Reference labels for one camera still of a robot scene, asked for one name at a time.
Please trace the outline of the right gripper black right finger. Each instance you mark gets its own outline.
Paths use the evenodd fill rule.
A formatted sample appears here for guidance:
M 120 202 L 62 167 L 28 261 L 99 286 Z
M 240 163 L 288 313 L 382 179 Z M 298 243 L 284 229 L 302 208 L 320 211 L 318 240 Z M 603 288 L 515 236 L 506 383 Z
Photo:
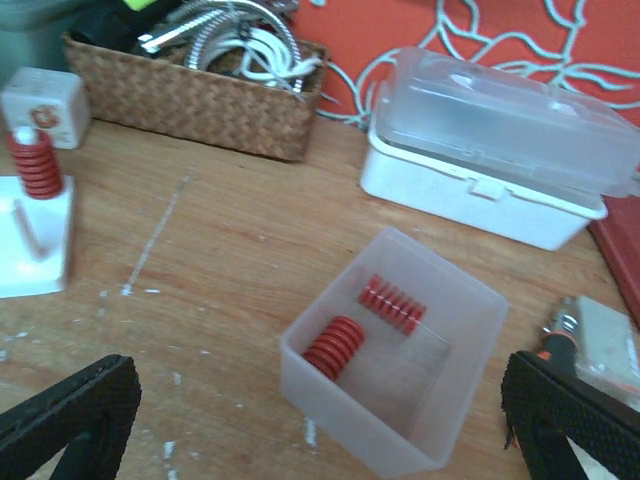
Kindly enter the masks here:
M 529 351 L 510 355 L 501 384 L 507 440 L 533 479 L 585 479 L 575 443 L 620 479 L 639 477 L 639 413 Z

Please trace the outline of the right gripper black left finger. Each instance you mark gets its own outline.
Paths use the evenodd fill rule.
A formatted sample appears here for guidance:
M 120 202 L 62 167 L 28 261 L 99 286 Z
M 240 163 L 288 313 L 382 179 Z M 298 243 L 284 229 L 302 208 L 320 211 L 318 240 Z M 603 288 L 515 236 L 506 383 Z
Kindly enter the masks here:
M 27 479 L 58 452 L 53 479 L 114 479 L 142 389 L 134 360 L 110 354 L 1 414 L 1 477 Z

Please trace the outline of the large red spring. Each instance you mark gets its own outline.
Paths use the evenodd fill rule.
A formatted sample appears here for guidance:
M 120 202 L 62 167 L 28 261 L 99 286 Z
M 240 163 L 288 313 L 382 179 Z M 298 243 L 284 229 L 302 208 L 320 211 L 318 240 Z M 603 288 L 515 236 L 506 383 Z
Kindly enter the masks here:
M 43 130 L 35 129 L 33 136 L 33 143 L 24 143 L 18 130 L 8 133 L 9 152 L 26 195 L 36 200 L 53 199 L 64 190 L 53 141 Z

